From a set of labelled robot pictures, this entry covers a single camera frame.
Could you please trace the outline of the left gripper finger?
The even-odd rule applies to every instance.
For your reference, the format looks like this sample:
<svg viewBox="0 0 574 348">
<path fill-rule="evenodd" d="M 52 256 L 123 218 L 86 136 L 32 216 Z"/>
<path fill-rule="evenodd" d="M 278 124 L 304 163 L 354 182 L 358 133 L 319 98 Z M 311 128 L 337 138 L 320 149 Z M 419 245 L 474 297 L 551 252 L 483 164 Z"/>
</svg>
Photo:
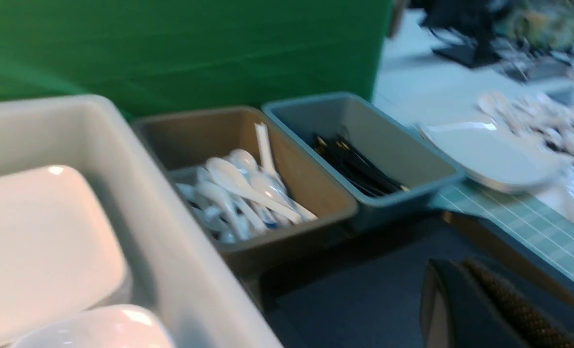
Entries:
<svg viewBox="0 0 574 348">
<path fill-rule="evenodd" d="M 431 259 L 420 333 L 425 348 L 574 348 L 574 307 L 495 261 Z"/>
</svg>

